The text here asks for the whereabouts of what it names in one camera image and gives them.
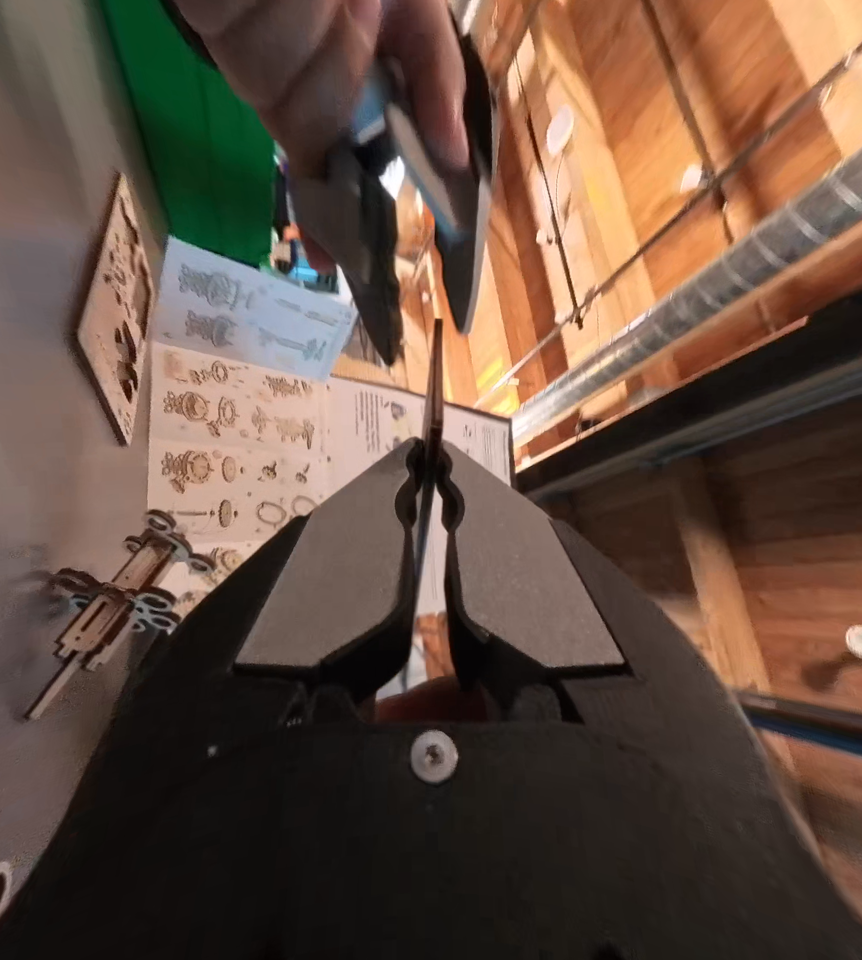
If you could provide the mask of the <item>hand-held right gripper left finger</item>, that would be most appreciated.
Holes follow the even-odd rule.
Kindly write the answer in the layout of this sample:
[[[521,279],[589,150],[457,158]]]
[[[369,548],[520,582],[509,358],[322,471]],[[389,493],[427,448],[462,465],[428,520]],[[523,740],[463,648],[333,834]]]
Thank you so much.
[[[234,666],[392,679],[410,658],[425,556],[424,443],[411,438],[313,510]]]

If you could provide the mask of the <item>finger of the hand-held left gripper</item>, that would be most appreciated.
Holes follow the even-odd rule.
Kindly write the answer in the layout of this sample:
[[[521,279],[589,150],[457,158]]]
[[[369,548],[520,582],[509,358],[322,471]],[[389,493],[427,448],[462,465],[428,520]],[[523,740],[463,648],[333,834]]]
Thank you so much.
[[[400,162],[406,178],[431,211],[434,243],[454,326],[461,335],[468,334],[480,286],[492,186],[473,176],[461,188],[447,186],[447,166],[433,159],[393,71],[368,74],[352,119],[352,143],[368,152],[365,164],[380,182],[389,166]]]
[[[367,151],[336,144],[322,176],[296,177],[291,196],[302,235],[342,271],[365,332],[388,366],[402,352],[395,201],[369,169]]]

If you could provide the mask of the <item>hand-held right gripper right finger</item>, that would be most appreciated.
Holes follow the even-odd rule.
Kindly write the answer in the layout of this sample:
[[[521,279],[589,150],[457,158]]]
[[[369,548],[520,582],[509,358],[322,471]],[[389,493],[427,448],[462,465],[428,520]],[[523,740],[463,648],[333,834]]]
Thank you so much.
[[[627,661],[543,510],[449,442],[437,488],[461,684],[520,690],[622,676]]]

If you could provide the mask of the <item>wooden gear parts sheet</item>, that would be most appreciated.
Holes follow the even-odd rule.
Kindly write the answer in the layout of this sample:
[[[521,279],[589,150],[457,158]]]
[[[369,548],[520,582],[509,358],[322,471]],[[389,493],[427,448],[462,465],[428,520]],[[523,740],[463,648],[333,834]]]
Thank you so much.
[[[413,584],[415,597],[420,585],[427,556],[430,521],[437,488],[439,455],[444,426],[444,352],[443,320],[436,318],[432,332],[432,349],[426,390],[422,435],[414,467],[416,484],[416,520],[413,527]]]

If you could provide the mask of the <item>wooden model assembly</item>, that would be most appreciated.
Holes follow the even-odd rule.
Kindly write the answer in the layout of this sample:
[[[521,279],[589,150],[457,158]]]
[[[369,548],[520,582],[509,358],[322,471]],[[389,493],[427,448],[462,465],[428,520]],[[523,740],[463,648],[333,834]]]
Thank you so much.
[[[195,551],[178,532],[166,511],[148,510],[143,531],[127,536],[124,547],[128,557],[108,581],[70,567],[53,574],[54,593],[75,615],[56,640],[54,654],[61,665],[29,706],[27,721],[40,719],[78,673],[106,665],[125,641],[173,631],[181,617],[174,611],[174,594],[160,582],[174,566],[185,565],[197,574],[216,569],[210,556]]]

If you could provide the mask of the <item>wooden cut-out parts sheet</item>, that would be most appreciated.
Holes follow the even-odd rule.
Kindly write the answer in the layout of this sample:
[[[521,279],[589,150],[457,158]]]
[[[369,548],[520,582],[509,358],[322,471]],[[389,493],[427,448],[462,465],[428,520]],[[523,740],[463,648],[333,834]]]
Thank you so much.
[[[124,447],[133,441],[155,289],[129,181],[119,173],[76,329],[77,351]]]

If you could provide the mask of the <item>person's left hand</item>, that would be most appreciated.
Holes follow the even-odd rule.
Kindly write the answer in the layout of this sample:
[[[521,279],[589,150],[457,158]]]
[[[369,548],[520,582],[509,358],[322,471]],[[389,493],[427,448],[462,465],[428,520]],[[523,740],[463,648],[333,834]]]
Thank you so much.
[[[376,57],[400,66],[416,126],[454,170],[469,165],[465,71],[444,1],[178,1],[296,178],[321,179]]]

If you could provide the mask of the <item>folded instruction leaflet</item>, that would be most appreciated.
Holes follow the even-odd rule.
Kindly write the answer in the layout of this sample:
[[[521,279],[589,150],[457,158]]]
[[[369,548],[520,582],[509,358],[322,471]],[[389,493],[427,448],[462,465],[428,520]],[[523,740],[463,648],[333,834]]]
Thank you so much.
[[[150,345],[149,508],[213,567],[175,565],[185,616],[329,494],[327,378],[356,314],[319,292],[170,236]]]

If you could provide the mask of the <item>green plastic bin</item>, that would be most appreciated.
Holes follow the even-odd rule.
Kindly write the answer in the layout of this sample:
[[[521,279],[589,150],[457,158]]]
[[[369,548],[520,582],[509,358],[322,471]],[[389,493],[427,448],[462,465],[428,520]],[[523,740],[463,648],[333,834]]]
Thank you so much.
[[[185,41],[164,2],[101,1],[169,234],[252,268],[269,260],[275,144]]]

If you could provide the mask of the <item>black steel beam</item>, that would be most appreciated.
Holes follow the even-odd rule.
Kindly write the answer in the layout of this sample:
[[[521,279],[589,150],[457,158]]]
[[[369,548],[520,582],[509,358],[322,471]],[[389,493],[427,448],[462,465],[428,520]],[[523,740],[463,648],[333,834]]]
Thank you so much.
[[[669,391],[517,475],[533,501],[650,472],[862,397],[862,291],[799,330]]]

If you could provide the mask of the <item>silver ventilation duct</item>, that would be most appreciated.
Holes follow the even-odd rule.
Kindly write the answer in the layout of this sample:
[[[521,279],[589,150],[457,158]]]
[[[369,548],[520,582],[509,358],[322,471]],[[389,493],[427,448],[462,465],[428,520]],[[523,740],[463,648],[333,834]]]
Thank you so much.
[[[862,224],[862,148],[653,304],[511,418],[515,448]]]

